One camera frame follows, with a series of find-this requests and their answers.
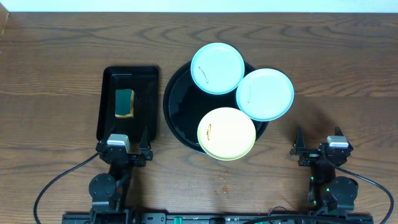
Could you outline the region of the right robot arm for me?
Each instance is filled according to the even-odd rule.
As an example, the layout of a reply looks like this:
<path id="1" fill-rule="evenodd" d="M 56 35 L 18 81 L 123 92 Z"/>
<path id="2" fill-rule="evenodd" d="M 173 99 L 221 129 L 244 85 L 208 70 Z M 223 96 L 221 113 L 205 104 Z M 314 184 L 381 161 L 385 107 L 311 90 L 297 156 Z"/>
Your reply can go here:
<path id="1" fill-rule="evenodd" d="M 290 154 L 298 156 L 298 165 L 311 169 L 308 200 L 310 214 L 345 216 L 354 210 L 358 183 L 349 177 L 336 176 L 336 169 L 347 162 L 353 150 L 339 127 L 317 149 L 305 146 L 302 128 L 298 128 Z"/>

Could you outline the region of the light blue plate top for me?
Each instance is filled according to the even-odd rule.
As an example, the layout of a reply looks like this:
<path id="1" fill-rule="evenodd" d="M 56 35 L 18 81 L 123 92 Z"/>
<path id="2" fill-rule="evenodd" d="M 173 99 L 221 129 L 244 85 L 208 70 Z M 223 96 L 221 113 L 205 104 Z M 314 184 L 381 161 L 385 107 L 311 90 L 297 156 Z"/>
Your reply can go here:
<path id="1" fill-rule="evenodd" d="M 200 48 L 190 66 L 196 86 L 212 95 L 233 91 L 243 79 L 244 71 L 242 55 L 236 48 L 221 42 Z"/>

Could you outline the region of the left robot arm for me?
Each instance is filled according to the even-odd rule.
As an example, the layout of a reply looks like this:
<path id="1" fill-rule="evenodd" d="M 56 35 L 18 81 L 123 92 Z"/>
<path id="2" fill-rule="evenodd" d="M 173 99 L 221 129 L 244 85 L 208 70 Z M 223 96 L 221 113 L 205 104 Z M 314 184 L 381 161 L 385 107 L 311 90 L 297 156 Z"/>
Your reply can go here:
<path id="1" fill-rule="evenodd" d="M 96 146 L 99 158 L 109 164 L 109 171 L 96 175 L 89 184 L 92 198 L 90 223 L 131 223 L 132 210 L 126 208 L 127 191 L 135 167 L 144 167 L 153 159 L 149 130 L 144 128 L 139 154 L 130 154 L 130 140 L 125 134 L 109 133 Z"/>

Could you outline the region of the yellow plate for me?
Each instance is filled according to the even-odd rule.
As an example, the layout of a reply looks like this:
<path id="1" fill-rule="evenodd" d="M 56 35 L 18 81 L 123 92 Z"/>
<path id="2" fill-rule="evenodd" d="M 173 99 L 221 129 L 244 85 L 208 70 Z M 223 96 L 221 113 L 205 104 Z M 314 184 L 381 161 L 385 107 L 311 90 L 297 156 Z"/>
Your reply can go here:
<path id="1" fill-rule="evenodd" d="M 211 157 L 233 161 L 245 156 L 256 141 L 256 129 L 245 113 L 217 108 L 201 119 L 197 128 L 200 147 Z"/>

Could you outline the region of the green yellow sponge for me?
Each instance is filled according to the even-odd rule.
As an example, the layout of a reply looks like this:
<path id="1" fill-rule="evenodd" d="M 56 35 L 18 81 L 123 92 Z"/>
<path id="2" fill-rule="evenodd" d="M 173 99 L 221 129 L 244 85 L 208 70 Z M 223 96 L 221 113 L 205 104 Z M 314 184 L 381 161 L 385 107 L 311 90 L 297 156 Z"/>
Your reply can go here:
<path id="1" fill-rule="evenodd" d="M 130 118 L 134 116 L 134 91 L 132 89 L 116 90 L 115 117 Z"/>

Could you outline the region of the light blue plate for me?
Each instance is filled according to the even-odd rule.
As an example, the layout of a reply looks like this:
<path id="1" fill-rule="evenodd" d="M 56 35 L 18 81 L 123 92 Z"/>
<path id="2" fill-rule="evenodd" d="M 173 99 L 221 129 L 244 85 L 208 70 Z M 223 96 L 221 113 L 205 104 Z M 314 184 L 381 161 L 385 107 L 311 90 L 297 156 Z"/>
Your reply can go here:
<path id="1" fill-rule="evenodd" d="M 272 121 L 284 115 L 294 101 L 294 86 L 279 70 L 262 68 L 250 72 L 238 85 L 238 108 L 256 121 Z"/>
<path id="2" fill-rule="evenodd" d="M 244 71 L 242 55 L 236 48 L 221 42 L 200 48 L 190 66 L 196 86 L 212 95 L 233 91 L 243 79 Z"/>

